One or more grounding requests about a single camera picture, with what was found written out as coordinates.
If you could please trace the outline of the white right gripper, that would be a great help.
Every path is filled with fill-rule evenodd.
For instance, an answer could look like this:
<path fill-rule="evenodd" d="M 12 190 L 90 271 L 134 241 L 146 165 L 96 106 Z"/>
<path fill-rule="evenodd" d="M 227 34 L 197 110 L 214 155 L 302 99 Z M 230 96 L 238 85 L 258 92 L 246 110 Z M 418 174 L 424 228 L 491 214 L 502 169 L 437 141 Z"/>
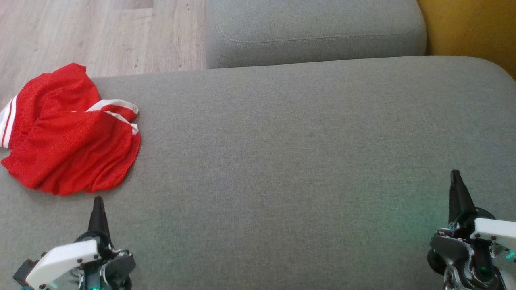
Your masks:
<path fill-rule="evenodd" d="M 476 209 L 459 170 L 450 173 L 449 225 L 431 237 L 427 262 L 443 277 L 442 290 L 516 290 L 516 275 L 496 266 L 516 263 L 516 222 Z"/>

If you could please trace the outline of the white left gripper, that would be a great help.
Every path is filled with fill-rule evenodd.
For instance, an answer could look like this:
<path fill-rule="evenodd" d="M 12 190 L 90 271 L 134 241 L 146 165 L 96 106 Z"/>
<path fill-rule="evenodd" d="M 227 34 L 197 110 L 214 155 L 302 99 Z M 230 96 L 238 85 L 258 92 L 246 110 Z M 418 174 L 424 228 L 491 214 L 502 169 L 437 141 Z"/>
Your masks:
<path fill-rule="evenodd" d="M 25 275 L 25 290 L 57 290 L 55 281 L 67 273 L 78 290 L 131 290 L 136 261 L 131 251 L 112 244 L 101 196 L 94 198 L 88 231 L 35 261 Z"/>

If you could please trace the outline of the red shorts with white band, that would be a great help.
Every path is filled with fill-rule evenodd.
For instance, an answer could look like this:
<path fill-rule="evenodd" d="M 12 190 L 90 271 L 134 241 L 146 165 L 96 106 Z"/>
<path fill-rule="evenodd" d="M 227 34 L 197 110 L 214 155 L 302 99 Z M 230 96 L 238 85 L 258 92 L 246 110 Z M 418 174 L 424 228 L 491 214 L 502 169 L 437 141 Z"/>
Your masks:
<path fill-rule="evenodd" d="M 136 105 L 115 99 L 85 111 L 44 114 L 1 163 L 21 185 L 45 193 L 113 189 L 139 153 L 138 112 Z"/>

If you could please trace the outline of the large grey sofa seat cushion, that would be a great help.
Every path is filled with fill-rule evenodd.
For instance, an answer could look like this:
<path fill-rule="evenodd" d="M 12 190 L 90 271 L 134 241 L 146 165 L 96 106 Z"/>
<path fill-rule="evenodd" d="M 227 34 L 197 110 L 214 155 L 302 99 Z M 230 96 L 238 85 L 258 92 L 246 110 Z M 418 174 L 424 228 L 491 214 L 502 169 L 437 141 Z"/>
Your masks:
<path fill-rule="evenodd" d="M 59 196 L 2 165 L 0 290 L 89 232 L 134 255 L 131 290 L 442 290 L 427 262 L 450 173 L 516 222 L 516 80 L 464 56 L 90 78 L 138 107 L 141 145 L 110 190 Z"/>

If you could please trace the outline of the yellow sofa backrest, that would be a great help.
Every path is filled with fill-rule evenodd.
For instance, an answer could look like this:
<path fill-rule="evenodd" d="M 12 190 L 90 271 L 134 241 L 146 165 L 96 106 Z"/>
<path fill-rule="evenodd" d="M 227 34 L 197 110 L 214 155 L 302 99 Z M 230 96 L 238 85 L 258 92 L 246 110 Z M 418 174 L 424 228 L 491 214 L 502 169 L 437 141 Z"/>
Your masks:
<path fill-rule="evenodd" d="M 491 61 L 516 80 L 516 0 L 418 0 L 428 55 Z"/>

